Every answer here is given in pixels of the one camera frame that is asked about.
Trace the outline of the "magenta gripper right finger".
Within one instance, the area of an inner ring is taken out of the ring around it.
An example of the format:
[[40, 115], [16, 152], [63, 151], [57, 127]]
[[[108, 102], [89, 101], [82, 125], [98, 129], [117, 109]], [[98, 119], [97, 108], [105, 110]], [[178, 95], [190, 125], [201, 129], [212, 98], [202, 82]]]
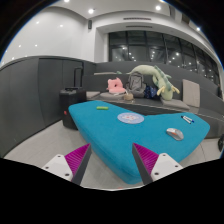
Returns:
[[137, 143], [132, 144], [132, 154], [144, 185], [182, 169], [167, 153], [157, 154]]

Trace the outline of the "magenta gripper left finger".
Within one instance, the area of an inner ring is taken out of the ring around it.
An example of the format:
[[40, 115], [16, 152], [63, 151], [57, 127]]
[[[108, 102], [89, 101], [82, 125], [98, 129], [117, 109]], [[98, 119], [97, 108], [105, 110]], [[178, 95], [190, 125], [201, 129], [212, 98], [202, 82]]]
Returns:
[[80, 185], [91, 155], [91, 144], [83, 145], [67, 155], [57, 154], [42, 169]]

